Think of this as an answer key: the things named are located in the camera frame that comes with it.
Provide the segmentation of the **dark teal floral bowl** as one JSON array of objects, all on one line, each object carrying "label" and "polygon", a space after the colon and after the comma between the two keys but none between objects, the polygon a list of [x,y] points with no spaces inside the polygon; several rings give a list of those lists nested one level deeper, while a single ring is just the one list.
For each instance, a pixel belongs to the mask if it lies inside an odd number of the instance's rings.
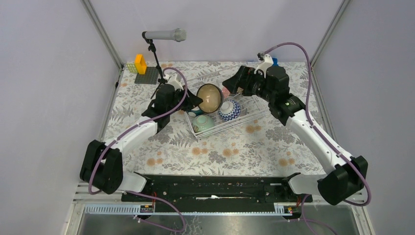
[{"label": "dark teal floral bowl", "polygon": [[197,91],[197,97],[202,99],[198,105],[204,113],[214,113],[218,111],[223,103],[222,91],[214,84],[204,84]]}]

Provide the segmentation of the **blue white patterned bowl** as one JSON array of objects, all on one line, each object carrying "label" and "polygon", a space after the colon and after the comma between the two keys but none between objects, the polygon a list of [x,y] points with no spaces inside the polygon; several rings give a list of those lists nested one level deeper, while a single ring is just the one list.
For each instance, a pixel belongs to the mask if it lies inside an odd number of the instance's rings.
[{"label": "blue white patterned bowl", "polygon": [[220,107],[218,113],[223,121],[230,121],[238,118],[241,114],[242,107],[235,100],[227,100]]}]

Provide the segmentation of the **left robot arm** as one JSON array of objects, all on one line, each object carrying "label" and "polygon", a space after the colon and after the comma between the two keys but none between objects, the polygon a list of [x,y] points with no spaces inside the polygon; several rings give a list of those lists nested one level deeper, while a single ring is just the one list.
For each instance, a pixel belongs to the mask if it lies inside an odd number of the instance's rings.
[{"label": "left robot arm", "polygon": [[162,85],[136,124],[113,139],[91,141],[80,171],[80,179],[88,183],[89,194],[133,191],[138,200],[148,200],[152,189],[146,184],[147,178],[124,171],[123,157],[160,132],[170,122],[172,113],[189,111],[202,102],[186,86]]}]

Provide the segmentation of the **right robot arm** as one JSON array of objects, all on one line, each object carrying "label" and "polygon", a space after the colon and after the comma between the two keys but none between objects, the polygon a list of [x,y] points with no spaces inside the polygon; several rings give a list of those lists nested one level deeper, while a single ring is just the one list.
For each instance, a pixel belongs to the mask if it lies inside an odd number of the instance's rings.
[{"label": "right robot arm", "polygon": [[367,186],[366,159],[353,157],[316,123],[306,105],[290,93],[289,76],[283,67],[270,67],[259,74],[254,68],[241,66],[222,84],[232,94],[256,95],[267,101],[272,116],[295,133],[323,167],[324,175],[295,173],[286,177],[280,189],[285,201],[292,202],[300,194],[311,194],[337,205]]}]

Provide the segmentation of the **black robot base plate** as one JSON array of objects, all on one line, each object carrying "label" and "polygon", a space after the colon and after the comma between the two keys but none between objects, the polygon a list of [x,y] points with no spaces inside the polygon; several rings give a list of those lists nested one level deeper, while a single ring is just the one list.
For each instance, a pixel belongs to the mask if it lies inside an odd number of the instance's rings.
[{"label": "black robot base plate", "polygon": [[275,203],[296,206],[286,177],[145,175],[143,193],[173,204],[180,212],[274,212]]}]

